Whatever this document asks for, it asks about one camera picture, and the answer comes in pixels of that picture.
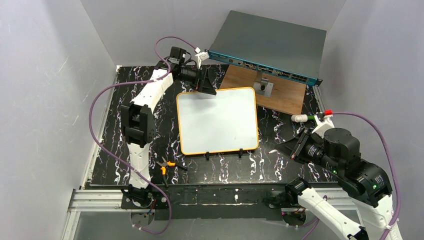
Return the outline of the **orange framed whiteboard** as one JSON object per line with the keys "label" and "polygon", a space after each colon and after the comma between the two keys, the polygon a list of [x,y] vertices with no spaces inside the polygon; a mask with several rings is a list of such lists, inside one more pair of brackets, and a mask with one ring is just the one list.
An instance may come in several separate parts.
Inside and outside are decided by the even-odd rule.
{"label": "orange framed whiteboard", "polygon": [[176,97],[184,155],[255,150],[259,146],[256,93],[252,87],[196,91]]}

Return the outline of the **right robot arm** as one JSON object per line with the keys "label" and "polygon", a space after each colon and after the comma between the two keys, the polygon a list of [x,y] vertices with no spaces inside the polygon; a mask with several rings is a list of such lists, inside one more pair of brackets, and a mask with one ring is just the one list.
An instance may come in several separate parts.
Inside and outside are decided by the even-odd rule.
{"label": "right robot arm", "polygon": [[267,197],[270,206],[296,206],[313,213],[341,240],[400,240],[393,210],[392,186],[388,174],[361,157],[360,142],[344,128],[331,128],[323,135],[309,129],[275,147],[300,164],[315,164],[333,174],[338,185],[357,207],[362,223],[350,220],[299,177],[283,192]]}

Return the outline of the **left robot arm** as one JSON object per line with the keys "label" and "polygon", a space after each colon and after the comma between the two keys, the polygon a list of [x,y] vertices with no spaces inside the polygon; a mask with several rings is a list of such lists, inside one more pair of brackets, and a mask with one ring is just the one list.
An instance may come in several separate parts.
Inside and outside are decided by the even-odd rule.
{"label": "left robot arm", "polygon": [[127,190],[123,190],[123,194],[139,203],[149,196],[149,151],[150,143],[156,136],[154,110],[166,90],[178,80],[186,82],[197,92],[210,95],[217,93],[209,80],[208,70],[202,66],[202,61],[209,58],[209,53],[196,48],[194,58],[186,59],[187,53],[173,46],[169,56],[154,67],[152,82],[129,103],[120,107],[121,133],[133,168]]}

